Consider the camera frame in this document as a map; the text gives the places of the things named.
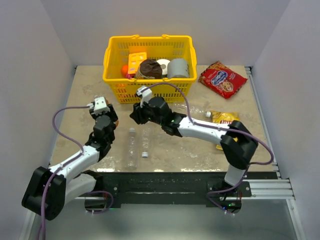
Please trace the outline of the orange tea bottle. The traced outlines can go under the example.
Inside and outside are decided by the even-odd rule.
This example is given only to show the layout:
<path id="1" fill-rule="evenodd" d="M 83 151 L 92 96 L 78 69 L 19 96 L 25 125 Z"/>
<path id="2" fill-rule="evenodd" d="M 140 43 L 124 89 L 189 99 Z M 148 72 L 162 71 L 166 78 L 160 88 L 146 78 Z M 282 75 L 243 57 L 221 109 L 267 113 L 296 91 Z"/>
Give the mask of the orange tea bottle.
<path id="1" fill-rule="evenodd" d="M 115 123 L 115 127 L 117 127 L 119 125 L 119 118 L 118 115 L 113 107 L 113 105 L 111 103 L 109 103 L 109 101 L 106 101 L 107 107 L 108 107 L 108 111 L 106 112 L 106 115 L 110 117 L 111 121 L 113 123 Z"/>

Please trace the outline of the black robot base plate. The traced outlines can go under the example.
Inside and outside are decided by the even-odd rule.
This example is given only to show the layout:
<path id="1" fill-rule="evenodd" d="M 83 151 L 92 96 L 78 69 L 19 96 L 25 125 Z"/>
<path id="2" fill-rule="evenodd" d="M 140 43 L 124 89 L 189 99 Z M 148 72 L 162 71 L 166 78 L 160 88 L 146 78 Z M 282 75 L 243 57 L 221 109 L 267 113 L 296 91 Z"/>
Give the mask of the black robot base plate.
<path id="1" fill-rule="evenodd" d="M 92 193 L 83 194 L 87 210 L 125 204 L 204 205 L 236 213 L 252 195 L 249 182 L 228 190 L 224 172 L 99 172 Z"/>

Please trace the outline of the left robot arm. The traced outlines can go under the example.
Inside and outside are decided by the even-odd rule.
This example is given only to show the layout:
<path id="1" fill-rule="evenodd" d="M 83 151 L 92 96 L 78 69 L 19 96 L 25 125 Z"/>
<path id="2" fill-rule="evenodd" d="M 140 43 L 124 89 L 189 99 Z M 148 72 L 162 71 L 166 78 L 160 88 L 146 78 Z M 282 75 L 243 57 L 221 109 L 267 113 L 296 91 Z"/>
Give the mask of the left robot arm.
<path id="1" fill-rule="evenodd" d="M 86 108 L 94 119 L 88 141 L 61 163 L 36 168 L 21 200 L 24 208 L 44 216 L 46 220 L 55 219 L 73 199 L 87 193 L 99 196 L 104 190 L 97 174 L 86 169 L 110 151 L 118 117 L 113 105 L 104 97 L 95 98 Z"/>

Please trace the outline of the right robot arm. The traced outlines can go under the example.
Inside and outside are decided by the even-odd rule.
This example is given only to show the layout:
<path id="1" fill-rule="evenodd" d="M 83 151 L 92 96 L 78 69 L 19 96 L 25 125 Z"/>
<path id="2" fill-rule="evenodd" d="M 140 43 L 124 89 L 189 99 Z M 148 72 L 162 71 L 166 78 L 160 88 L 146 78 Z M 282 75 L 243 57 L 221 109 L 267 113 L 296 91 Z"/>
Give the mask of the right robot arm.
<path id="1" fill-rule="evenodd" d="M 147 122 L 158 124 L 170 136 L 190 137 L 221 146 L 229 163 L 223 192 L 233 197 L 241 190 L 239 182 L 249 167 L 258 142 L 250 137 L 251 133 L 240 121 L 220 124 L 190 118 L 173 111 L 163 97 L 135 103 L 129 116 L 138 125 Z"/>

